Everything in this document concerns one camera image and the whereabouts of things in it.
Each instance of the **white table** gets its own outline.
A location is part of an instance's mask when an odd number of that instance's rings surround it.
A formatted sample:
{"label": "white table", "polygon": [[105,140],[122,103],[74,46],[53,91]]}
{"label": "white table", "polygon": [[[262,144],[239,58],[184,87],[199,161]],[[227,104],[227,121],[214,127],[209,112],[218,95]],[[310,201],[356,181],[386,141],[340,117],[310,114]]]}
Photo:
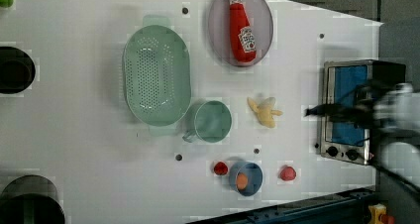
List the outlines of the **white table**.
{"label": "white table", "polygon": [[[0,97],[1,188],[23,174],[44,175],[59,190],[67,223],[162,224],[373,185],[372,168],[316,154],[317,122],[302,111],[318,104],[324,61],[377,57],[380,24],[267,1],[273,43],[262,62],[245,70],[212,52],[205,31],[211,0],[16,0],[1,10],[1,45],[24,50],[38,66],[31,89]],[[181,14],[183,5],[189,16]],[[230,107],[234,125],[220,144],[186,144],[182,128],[173,137],[152,137],[126,105],[122,51],[150,13],[169,16],[186,41],[194,99]],[[248,96],[277,99],[284,115],[275,118],[275,129],[258,124]],[[214,161],[235,158],[262,166],[262,189],[252,198],[211,172]],[[286,164],[298,170],[293,183],[277,178]]]}

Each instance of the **plate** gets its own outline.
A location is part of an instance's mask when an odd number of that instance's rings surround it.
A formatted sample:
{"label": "plate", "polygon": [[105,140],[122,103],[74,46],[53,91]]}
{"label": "plate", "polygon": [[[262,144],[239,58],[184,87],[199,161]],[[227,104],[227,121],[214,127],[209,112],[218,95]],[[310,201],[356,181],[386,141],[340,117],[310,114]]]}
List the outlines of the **plate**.
{"label": "plate", "polygon": [[213,50],[223,61],[234,66],[250,66],[260,62],[272,41],[272,16],[265,0],[243,2],[257,45],[257,57],[251,62],[238,62],[232,53],[229,0],[214,0],[208,18],[208,32]]}

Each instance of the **black object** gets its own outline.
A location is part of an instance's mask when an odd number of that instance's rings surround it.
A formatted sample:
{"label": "black object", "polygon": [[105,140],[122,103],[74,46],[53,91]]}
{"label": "black object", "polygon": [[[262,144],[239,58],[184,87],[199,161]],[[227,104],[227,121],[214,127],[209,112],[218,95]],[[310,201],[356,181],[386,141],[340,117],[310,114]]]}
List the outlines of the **black object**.
{"label": "black object", "polygon": [[362,188],[193,223],[368,224],[370,221],[368,206],[375,204],[378,204],[377,196],[370,190]]}
{"label": "black object", "polygon": [[359,153],[356,150],[351,149],[346,152],[346,156],[350,161],[355,161],[359,157]]}
{"label": "black object", "polygon": [[0,208],[1,224],[64,224],[61,207],[52,198],[38,194],[25,194],[9,200]]}
{"label": "black object", "polygon": [[339,153],[339,150],[337,150],[337,148],[336,148],[336,147],[330,147],[330,148],[327,150],[327,153],[328,153],[328,155],[330,155],[331,157],[335,157],[335,156]]}
{"label": "black object", "polygon": [[32,59],[19,49],[0,47],[0,93],[13,94],[27,89],[35,79]]}
{"label": "black object", "polygon": [[0,224],[64,224],[64,213],[57,203],[57,191],[48,179],[26,175],[3,190]]}

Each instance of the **mug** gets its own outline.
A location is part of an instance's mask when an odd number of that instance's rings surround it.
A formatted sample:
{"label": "mug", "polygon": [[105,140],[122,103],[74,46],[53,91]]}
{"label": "mug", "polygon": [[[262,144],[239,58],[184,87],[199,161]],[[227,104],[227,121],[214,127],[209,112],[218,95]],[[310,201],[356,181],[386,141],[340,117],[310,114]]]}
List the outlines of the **mug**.
{"label": "mug", "polygon": [[232,116],[229,108],[219,101],[193,105],[189,114],[190,129],[182,139],[192,143],[199,138],[208,143],[222,141],[231,130]]}

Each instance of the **ketchup bottle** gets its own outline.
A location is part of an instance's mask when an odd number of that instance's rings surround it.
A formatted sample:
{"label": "ketchup bottle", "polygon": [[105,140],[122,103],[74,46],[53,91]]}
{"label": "ketchup bottle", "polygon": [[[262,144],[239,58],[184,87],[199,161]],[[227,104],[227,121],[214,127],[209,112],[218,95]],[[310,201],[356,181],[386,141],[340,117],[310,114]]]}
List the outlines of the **ketchup bottle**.
{"label": "ketchup bottle", "polygon": [[251,62],[257,56],[256,41],[242,0],[229,0],[231,13],[231,48],[239,62]]}

